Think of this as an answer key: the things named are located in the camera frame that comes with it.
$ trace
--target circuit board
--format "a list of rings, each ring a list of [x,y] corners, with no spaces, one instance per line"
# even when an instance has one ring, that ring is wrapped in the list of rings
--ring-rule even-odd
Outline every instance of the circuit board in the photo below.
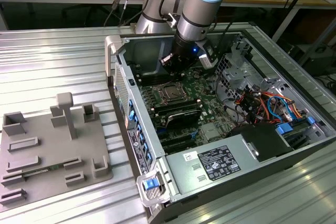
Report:
[[[139,87],[157,135],[167,153],[223,139],[235,127],[235,122],[216,99],[211,83],[214,83],[213,76],[207,77],[202,69],[192,68],[178,82]],[[179,125],[170,129],[166,127],[166,117],[152,113],[167,105],[178,107],[188,101],[197,101],[200,104],[197,111],[201,115],[196,117],[197,121],[185,126]]]

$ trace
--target power supply label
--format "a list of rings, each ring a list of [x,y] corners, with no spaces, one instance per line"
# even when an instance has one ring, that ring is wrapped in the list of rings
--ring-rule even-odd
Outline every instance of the power supply label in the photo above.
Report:
[[[198,157],[212,181],[240,171],[237,161],[226,145],[199,153]]]

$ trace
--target motherboard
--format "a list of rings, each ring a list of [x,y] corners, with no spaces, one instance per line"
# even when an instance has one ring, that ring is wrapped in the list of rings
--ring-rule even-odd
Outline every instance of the motherboard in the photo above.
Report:
[[[181,76],[175,82],[139,86],[168,154],[223,139],[236,126],[216,98],[213,74],[191,68]]]

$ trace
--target slotted aluminum surface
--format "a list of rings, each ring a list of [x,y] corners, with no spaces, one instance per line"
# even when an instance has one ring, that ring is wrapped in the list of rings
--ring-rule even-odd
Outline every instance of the slotted aluminum surface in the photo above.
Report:
[[[225,29],[218,24],[217,29]],[[297,78],[333,116],[334,97],[262,31],[246,29]],[[99,108],[114,177],[106,182],[51,197],[0,214],[1,223],[146,223],[146,216],[116,124],[104,75],[104,38],[129,34],[128,28],[80,28],[6,31],[0,34],[0,125],[2,114],[49,113],[59,92],[72,92],[75,106],[94,102]],[[255,62],[276,76],[256,52]],[[199,207],[171,223],[335,223],[336,145],[330,145],[295,167]]]
[[[113,172],[111,180],[2,212],[0,223],[147,223],[105,81],[104,39],[119,33],[131,31],[83,28],[0,34],[0,125],[3,113],[50,113],[57,93],[72,92],[75,106],[94,102],[98,107]]]

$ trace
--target barcode sticker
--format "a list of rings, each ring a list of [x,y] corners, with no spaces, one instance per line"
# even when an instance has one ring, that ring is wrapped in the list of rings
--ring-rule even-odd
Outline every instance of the barcode sticker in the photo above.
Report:
[[[196,159],[196,158],[198,158],[197,151],[185,153],[185,154],[183,154],[183,157],[186,161]]]

